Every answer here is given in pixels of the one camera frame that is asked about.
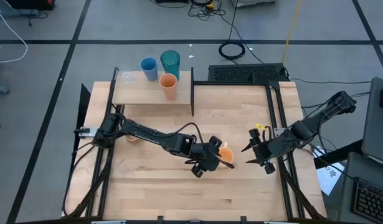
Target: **white cable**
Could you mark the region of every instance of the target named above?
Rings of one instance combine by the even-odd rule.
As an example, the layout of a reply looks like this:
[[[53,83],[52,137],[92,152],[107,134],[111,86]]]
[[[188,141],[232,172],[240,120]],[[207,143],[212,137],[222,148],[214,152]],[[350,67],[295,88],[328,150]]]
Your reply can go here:
[[[25,52],[24,54],[20,57],[20,58],[17,58],[17,59],[12,59],[12,60],[6,60],[6,61],[0,61],[0,63],[8,63],[8,62],[15,62],[15,61],[18,61],[18,60],[21,60],[25,57],[25,55],[27,54],[28,52],[28,45],[25,43],[24,40],[21,39],[21,37],[18,36],[18,34],[16,32],[14,32],[14,30],[9,26],[9,24],[7,24],[6,20],[4,20],[3,16],[0,14],[0,18],[2,18],[3,22],[6,24],[6,26],[11,30],[11,32],[13,34],[15,34],[18,39],[20,39],[22,41],[22,43],[25,44]]]

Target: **blue cup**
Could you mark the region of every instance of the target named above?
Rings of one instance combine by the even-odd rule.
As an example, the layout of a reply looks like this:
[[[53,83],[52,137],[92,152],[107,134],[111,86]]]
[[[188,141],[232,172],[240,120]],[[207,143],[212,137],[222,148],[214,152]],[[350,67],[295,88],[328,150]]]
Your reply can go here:
[[[140,63],[141,69],[146,74],[149,81],[155,81],[158,79],[158,68],[156,66],[156,60],[148,57],[144,58]]]

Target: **orange object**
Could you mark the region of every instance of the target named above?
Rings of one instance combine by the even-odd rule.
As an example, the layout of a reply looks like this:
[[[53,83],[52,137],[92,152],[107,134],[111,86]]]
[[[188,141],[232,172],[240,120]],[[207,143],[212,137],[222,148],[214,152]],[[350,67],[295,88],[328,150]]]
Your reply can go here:
[[[173,74],[164,74],[159,78],[159,84],[167,100],[177,99],[177,78]]]
[[[233,163],[234,154],[233,151],[227,147],[227,142],[224,142],[224,147],[219,148],[219,154],[222,156],[220,157],[221,160],[228,163]]]
[[[127,135],[127,136],[125,136],[125,139],[126,139],[128,142],[133,143],[133,144],[135,144],[135,143],[141,141],[140,138],[136,138],[136,137],[131,136],[131,135]]]

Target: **paper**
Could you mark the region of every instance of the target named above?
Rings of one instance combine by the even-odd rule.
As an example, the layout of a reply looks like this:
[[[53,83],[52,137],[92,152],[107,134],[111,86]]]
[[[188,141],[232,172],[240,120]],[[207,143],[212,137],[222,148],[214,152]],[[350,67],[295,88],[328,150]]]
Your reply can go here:
[[[320,149],[320,151],[314,150],[314,158],[317,156],[323,155],[324,151]],[[340,163],[334,163],[333,166],[337,167],[339,170],[343,171],[345,169]],[[331,167],[327,166],[317,170],[318,181],[320,182],[321,191],[326,195],[330,195],[331,191],[334,189],[336,182],[341,176],[341,172]]]

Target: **plastic cup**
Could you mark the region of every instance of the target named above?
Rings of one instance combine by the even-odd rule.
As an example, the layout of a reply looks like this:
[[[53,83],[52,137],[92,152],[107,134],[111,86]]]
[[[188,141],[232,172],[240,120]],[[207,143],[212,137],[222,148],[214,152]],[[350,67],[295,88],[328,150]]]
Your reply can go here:
[[[234,160],[234,154],[231,149],[227,147],[227,142],[224,142],[224,146],[219,148],[219,154],[221,155],[220,159],[228,162],[228,163],[233,163]]]
[[[136,144],[137,142],[140,142],[140,141],[141,141],[140,138],[136,138],[136,137],[131,136],[131,135],[126,135],[126,136],[125,136],[125,139],[126,139],[128,142],[132,143],[132,144]]]
[[[180,55],[174,50],[167,50],[161,54],[162,66],[166,73],[173,74],[179,80]]]
[[[177,99],[177,79],[173,74],[162,75],[159,84],[167,100]]]
[[[140,63],[140,67],[149,81],[158,79],[158,68],[155,59],[151,57],[144,58]]]

